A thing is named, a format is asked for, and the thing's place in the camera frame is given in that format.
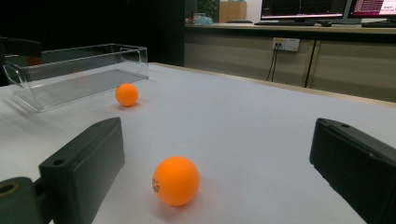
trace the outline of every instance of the clear plastic container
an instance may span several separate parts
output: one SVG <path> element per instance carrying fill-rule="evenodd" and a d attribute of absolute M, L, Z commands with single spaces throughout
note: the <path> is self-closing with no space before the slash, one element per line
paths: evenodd
<path fill-rule="evenodd" d="M 4 70 L 17 98 L 38 112 L 149 78 L 147 48 L 118 44 L 7 56 Z"/>

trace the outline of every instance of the black cable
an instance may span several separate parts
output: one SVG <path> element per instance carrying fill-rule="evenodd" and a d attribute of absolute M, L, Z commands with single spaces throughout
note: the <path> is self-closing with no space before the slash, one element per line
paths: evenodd
<path fill-rule="evenodd" d="M 275 50 L 275 61 L 274 61 L 274 69 L 273 69 L 273 74 L 272 74 L 272 78 L 271 78 L 271 82 L 274 82 L 274 73 L 275 73 L 275 68 L 276 68 L 276 57 L 277 57 L 277 51 L 279 50 L 279 45 L 276 47 Z"/>
<path fill-rule="evenodd" d="M 272 70 L 272 66 L 273 66 L 273 64 L 274 64 L 274 58 L 275 58 L 275 53 L 276 53 L 276 47 L 278 46 L 278 43 L 275 43 L 275 47 L 274 47 L 274 49 L 273 49 L 273 59 L 272 59 L 272 61 L 271 61 L 271 66 L 270 66 L 270 70 L 268 71 L 268 75 L 267 75 L 267 81 L 268 81 L 268 79 L 270 78 L 270 74 L 271 74 L 271 70 Z"/>

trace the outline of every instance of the power outlet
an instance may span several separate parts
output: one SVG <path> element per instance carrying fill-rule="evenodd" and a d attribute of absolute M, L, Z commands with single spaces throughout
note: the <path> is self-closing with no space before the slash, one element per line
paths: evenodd
<path fill-rule="evenodd" d="M 280 50 L 298 51 L 300 39 L 274 37 L 272 49 L 275 49 L 276 45 Z"/>
<path fill-rule="evenodd" d="M 284 50 L 285 42 L 286 42 L 286 38 L 274 37 L 273 49 L 275 49 L 277 46 L 277 49 Z"/>

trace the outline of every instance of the white tabletop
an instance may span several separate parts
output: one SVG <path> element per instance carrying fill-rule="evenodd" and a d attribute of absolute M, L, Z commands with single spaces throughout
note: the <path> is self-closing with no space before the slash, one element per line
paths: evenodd
<path fill-rule="evenodd" d="M 335 119 L 396 147 L 394 104 L 154 63 L 135 85 L 132 107 L 121 107 L 111 90 L 42 113 L 0 88 L 0 180 L 37 180 L 44 159 L 95 122 L 120 117 L 126 163 L 93 223 L 359 224 L 309 162 L 315 122 Z M 181 207 L 161 203 L 151 187 L 158 163 L 174 155 L 201 174 L 198 194 Z"/>

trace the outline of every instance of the ping pong ball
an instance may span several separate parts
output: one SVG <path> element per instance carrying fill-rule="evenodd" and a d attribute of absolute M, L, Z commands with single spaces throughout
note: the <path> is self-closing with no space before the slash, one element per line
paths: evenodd
<path fill-rule="evenodd" d="M 116 99 L 120 103 L 120 105 L 134 105 L 138 97 L 139 92 L 137 88 L 131 83 L 123 83 L 116 88 Z"/>
<path fill-rule="evenodd" d="M 198 169 L 185 157 L 169 157 L 157 166 L 152 177 L 155 195 L 163 203 L 180 206 L 191 201 L 198 192 Z"/>

